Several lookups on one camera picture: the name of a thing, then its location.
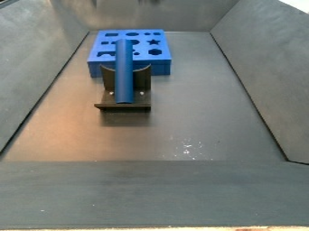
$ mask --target foam block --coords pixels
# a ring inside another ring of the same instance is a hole
[[[102,77],[100,64],[114,69],[116,41],[132,42],[132,69],[151,64],[152,75],[168,75],[171,56],[163,30],[107,30],[100,31],[88,57],[88,68],[94,78]]]

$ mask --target circular hole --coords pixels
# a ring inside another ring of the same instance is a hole
[[[138,45],[140,42],[138,40],[131,40],[132,45]]]
[[[127,35],[128,36],[138,36],[139,34],[136,32],[128,32]]]

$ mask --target cylinder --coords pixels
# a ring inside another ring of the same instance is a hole
[[[116,104],[132,103],[132,44],[130,40],[116,41]]]

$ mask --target bin floor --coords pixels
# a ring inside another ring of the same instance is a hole
[[[281,150],[207,32],[167,32],[171,75],[152,77],[150,113],[103,113],[87,36],[4,150],[3,161],[284,162]]]

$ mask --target gray side wall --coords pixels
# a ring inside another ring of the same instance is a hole
[[[284,152],[309,162],[309,15],[241,0],[211,34]]]
[[[160,28],[170,32],[209,32],[238,1],[61,0],[60,3],[90,31]]]
[[[0,9],[0,150],[87,32],[56,0]]]

